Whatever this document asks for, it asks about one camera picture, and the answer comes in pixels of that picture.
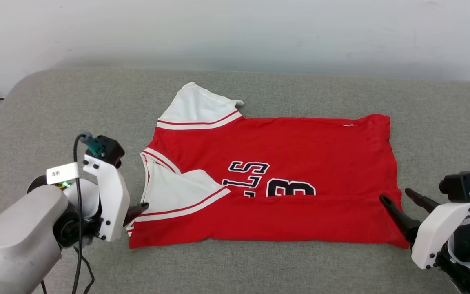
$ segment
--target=white wall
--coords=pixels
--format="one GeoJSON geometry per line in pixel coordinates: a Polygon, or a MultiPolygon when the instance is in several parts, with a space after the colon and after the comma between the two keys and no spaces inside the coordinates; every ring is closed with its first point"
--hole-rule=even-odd
{"type": "Polygon", "coordinates": [[[0,0],[0,96],[69,65],[470,80],[470,0],[0,0]]]}

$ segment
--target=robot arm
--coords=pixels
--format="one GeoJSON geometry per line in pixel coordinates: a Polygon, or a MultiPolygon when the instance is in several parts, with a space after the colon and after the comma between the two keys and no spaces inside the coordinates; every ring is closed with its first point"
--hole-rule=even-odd
{"type": "Polygon", "coordinates": [[[416,205],[430,213],[423,222],[408,217],[384,195],[380,201],[410,242],[414,263],[422,270],[440,268],[459,292],[470,294],[470,171],[446,176],[440,190],[448,194],[450,203],[440,205],[405,190],[416,205]]]}
{"type": "MultiPolygon", "coordinates": [[[[128,207],[129,194],[117,170],[124,154],[121,146],[105,136],[87,134],[85,139],[89,151],[83,170],[95,175],[98,183],[80,180],[83,245],[89,245],[94,237],[108,242],[118,239],[123,226],[148,205],[128,207]],[[99,153],[92,152],[95,147],[99,153]]],[[[0,214],[0,294],[33,292],[60,259],[61,250],[79,241],[76,186],[65,184],[61,190],[46,185],[45,176],[34,186],[39,187],[31,187],[0,214]]]]}

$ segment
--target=basketball jersey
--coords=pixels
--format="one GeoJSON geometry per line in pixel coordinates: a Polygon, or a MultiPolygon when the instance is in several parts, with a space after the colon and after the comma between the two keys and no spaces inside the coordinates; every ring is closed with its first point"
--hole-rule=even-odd
{"type": "Polygon", "coordinates": [[[250,118],[191,82],[142,152],[149,209],[130,247],[220,240],[408,244],[379,201],[401,208],[390,118],[250,118]]]}

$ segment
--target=jersey sleeve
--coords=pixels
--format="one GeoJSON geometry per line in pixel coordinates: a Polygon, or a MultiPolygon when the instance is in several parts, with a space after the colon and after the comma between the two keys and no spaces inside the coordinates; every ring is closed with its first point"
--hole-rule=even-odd
{"type": "Polygon", "coordinates": [[[240,100],[217,95],[194,82],[184,85],[157,120],[153,140],[143,151],[144,156],[178,174],[192,170],[190,160],[197,156],[204,142],[211,141],[212,132],[203,131],[242,118],[236,108],[241,105],[240,100]]]}
{"type": "Polygon", "coordinates": [[[177,174],[142,155],[146,183],[141,202],[149,209],[128,227],[130,248],[201,241],[214,232],[203,209],[229,194],[204,171],[177,174]]]}

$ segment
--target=gray cushion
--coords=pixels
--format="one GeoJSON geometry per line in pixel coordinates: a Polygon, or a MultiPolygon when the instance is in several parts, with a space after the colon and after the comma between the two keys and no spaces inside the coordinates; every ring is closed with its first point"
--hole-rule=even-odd
{"type": "MultiPolygon", "coordinates": [[[[470,170],[470,82],[54,69],[22,80],[0,110],[0,212],[47,168],[71,162],[73,140],[82,131],[121,143],[126,155],[120,171],[137,203],[145,176],[139,153],[175,93],[192,81],[243,100],[246,117],[389,115],[400,188],[414,188],[441,203],[446,201],[438,191],[443,176],[470,170]]],[[[403,206],[417,219],[427,215],[407,197],[403,206]]],[[[345,212],[335,217],[342,218],[342,230],[349,234],[360,230],[360,219],[345,212]]],[[[92,292],[103,294],[455,291],[446,274],[420,270],[409,250],[387,244],[204,241],[130,251],[124,234],[112,243],[95,240],[84,255],[97,279],[92,292]]],[[[63,251],[45,280],[50,294],[70,292],[75,266],[73,251],[63,251]]],[[[81,292],[88,281],[83,268],[81,292]]]]}

